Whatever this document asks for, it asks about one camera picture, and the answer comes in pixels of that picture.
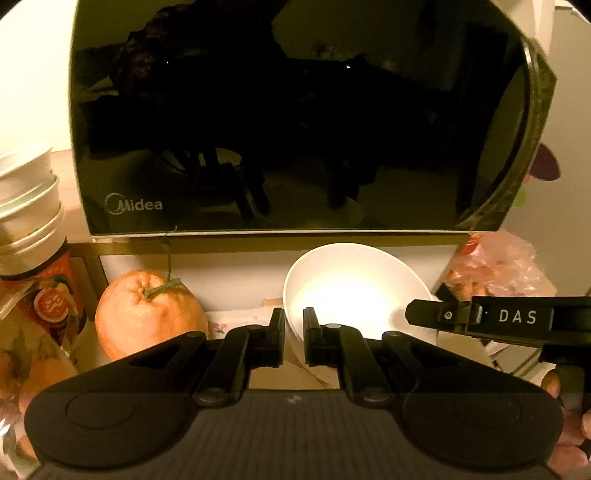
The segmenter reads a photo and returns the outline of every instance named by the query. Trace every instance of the orange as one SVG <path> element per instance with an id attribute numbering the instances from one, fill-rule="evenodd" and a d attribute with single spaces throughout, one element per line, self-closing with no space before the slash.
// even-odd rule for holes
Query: orange
<path id="1" fill-rule="evenodd" d="M 95 326 L 99 344 L 111 361 L 192 330 L 207 334 L 205 313 L 184 285 L 150 298 L 144 295 L 145 290 L 164 283 L 157 273 L 134 270 L 106 288 L 96 308 Z"/>
<path id="2" fill-rule="evenodd" d="M 22 384 L 18 408 L 24 415 L 31 400 L 42 390 L 74 376 L 74 369 L 58 358 L 39 359 L 31 364 L 29 377 Z"/>

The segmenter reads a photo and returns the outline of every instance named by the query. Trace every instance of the white wall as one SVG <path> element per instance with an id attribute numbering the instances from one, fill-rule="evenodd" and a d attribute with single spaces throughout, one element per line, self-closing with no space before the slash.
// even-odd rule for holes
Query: white wall
<path id="1" fill-rule="evenodd" d="M 591 287 L 591 25 L 557 10 L 549 62 L 558 82 L 542 142 L 562 177 L 528 183 L 505 227 L 534 244 L 559 295 L 578 296 Z"/>
<path id="2" fill-rule="evenodd" d="M 96 4 L 115 8 L 124 1 L 130 0 Z M 162 3 L 142 1 L 153 5 L 153 11 Z M 495 0 L 542 45 L 549 44 L 551 22 L 540 30 L 540 5 L 551 5 L 545 12 L 552 12 L 553 2 Z M 75 7 L 76 0 L 21 0 L 0 21 L 0 152 L 40 141 L 53 144 L 56 151 L 70 148 L 67 78 Z"/>
<path id="3" fill-rule="evenodd" d="M 457 245 L 386 247 L 412 268 L 431 290 L 436 288 Z M 174 254 L 173 277 L 180 277 L 206 310 L 250 309 L 263 299 L 281 298 L 285 276 L 305 251 Z M 135 269 L 166 275 L 165 255 L 105 255 L 109 282 Z"/>

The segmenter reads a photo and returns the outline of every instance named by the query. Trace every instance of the human hand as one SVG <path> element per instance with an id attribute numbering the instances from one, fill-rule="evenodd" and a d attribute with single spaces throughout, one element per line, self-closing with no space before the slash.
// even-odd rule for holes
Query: human hand
<path id="1" fill-rule="evenodd" d="M 560 395 L 560 378 L 551 370 L 542 380 L 541 387 L 553 398 Z M 548 467 L 558 475 L 582 468 L 589 463 L 587 455 L 579 446 L 591 439 L 591 410 L 584 415 L 562 408 L 564 426 L 558 444 L 548 460 Z"/>

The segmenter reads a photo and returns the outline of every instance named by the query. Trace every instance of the white bowl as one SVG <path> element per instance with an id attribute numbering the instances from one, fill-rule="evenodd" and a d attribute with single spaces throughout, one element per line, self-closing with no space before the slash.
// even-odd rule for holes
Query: white bowl
<path id="1" fill-rule="evenodd" d="M 39 143 L 0 155 L 0 205 L 51 181 L 51 145 Z"/>
<path id="2" fill-rule="evenodd" d="M 64 209 L 43 228 L 26 238 L 0 248 L 0 275 L 18 275 L 38 267 L 59 250 L 66 240 Z"/>
<path id="3" fill-rule="evenodd" d="M 11 208 L 0 207 L 0 245 L 17 242 L 51 221 L 60 210 L 56 179 L 53 184 Z"/>
<path id="4" fill-rule="evenodd" d="M 22 205 L 23 203 L 27 203 L 29 200 L 35 198 L 37 195 L 48 190 L 53 185 L 56 178 L 57 178 L 57 176 L 52 173 L 50 175 L 50 177 L 47 179 L 47 181 L 45 181 L 44 183 L 41 183 L 41 184 L 37 185 L 36 187 L 33 187 L 31 190 L 23 193 L 22 195 L 19 195 L 18 197 L 14 198 L 8 202 L 0 203 L 0 216 L 4 212 L 7 212 L 9 210 L 13 210 L 16 207 L 18 207 L 19 205 Z"/>
<path id="5" fill-rule="evenodd" d="M 30 247 L 32 244 L 37 243 L 39 240 L 44 238 L 49 232 L 52 232 L 62 223 L 64 219 L 64 206 L 60 204 L 60 210 L 57 212 L 54 218 L 42 226 L 39 230 L 36 230 L 31 235 L 27 235 L 25 238 L 18 240 L 17 242 L 0 245 L 0 256 L 11 255 L 14 252 L 20 252 L 25 250 L 26 247 Z"/>
<path id="6" fill-rule="evenodd" d="M 300 341 L 302 312 L 314 307 L 321 325 L 349 325 L 371 339 L 397 330 L 434 345 L 436 330 L 409 325 L 404 316 L 414 299 L 433 299 L 416 273 L 398 258 L 361 244 L 309 251 L 291 267 L 283 287 L 286 317 Z"/>

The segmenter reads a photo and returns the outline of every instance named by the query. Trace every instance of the green leaf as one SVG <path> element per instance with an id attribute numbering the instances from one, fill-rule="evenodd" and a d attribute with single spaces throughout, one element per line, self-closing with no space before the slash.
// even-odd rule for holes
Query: green leaf
<path id="1" fill-rule="evenodd" d="M 27 347 L 25 334 L 22 330 L 18 331 L 18 335 L 12 341 L 11 351 L 18 357 L 21 363 L 18 369 L 17 378 L 25 380 L 29 376 L 31 362 L 33 361 L 33 352 Z"/>
<path id="2" fill-rule="evenodd" d="M 175 285 L 181 285 L 182 283 L 183 282 L 180 278 L 171 278 L 170 280 L 167 280 L 166 283 L 164 283 L 164 285 L 144 290 L 144 296 L 150 299 L 152 297 L 155 297 L 159 293 L 162 293 L 163 291 L 167 290 L 168 288 L 174 287 Z"/>
<path id="3" fill-rule="evenodd" d="M 43 335 L 39 341 L 37 348 L 37 355 L 40 359 L 45 358 L 59 358 L 57 353 L 57 345 L 53 338 L 49 335 Z"/>
<path id="4" fill-rule="evenodd" d="M 54 275 L 50 277 L 49 280 L 53 280 L 56 283 L 65 283 L 66 287 L 68 287 L 68 290 L 70 291 L 70 295 L 74 295 L 74 290 L 72 289 L 72 285 L 70 285 L 70 279 L 65 275 Z"/>
<path id="5" fill-rule="evenodd" d="M 525 203 L 525 198 L 525 189 L 521 186 L 517 195 L 515 195 L 515 200 L 513 200 L 513 207 L 522 207 Z"/>
<path id="6" fill-rule="evenodd" d="M 166 276 L 166 281 L 169 282 L 170 281 L 170 274 L 173 270 L 173 260 L 170 255 L 170 238 L 168 238 L 167 236 L 164 236 L 162 238 L 161 242 L 162 242 L 162 248 L 164 248 L 164 252 L 166 253 L 166 260 L 168 262 L 168 275 Z"/>

